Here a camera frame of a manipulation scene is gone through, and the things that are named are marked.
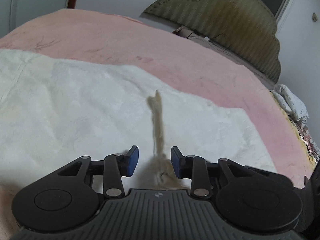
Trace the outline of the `white patterned pants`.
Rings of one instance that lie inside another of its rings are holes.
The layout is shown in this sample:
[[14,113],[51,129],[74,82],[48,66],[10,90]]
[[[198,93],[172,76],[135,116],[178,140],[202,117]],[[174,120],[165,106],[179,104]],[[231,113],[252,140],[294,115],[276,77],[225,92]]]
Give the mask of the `white patterned pants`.
[[9,192],[74,159],[139,148],[124,187],[183,189],[170,163],[185,155],[275,171],[243,109],[180,92],[136,66],[53,59],[1,50],[1,185]]

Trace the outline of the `white crumpled cloth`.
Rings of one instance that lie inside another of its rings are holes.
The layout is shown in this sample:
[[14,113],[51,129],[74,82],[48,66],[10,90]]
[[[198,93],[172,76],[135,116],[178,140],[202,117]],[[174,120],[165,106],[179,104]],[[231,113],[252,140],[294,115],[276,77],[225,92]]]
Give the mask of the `white crumpled cloth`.
[[306,105],[298,96],[283,84],[275,85],[271,90],[280,107],[291,117],[301,128],[308,123],[309,114]]

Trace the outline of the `pink floral bed blanket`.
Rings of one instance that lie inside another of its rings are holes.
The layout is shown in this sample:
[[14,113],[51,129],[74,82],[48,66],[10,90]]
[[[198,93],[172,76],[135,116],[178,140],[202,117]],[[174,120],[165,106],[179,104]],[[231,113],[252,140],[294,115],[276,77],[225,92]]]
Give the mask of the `pink floral bed blanket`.
[[303,187],[313,165],[296,128],[246,67],[195,42],[137,20],[62,9],[1,38],[1,48],[98,64],[131,64],[185,93],[242,108],[255,124],[277,171]]

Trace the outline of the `olive green padded headboard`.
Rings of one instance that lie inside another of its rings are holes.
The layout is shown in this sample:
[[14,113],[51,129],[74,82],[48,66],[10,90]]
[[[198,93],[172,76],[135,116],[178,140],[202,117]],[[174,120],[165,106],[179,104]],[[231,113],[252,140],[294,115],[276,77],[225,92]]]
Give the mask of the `olive green padded headboard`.
[[157,0],[144,13],[210,38],[273,82],[280,77],[277,23],[261,0]]

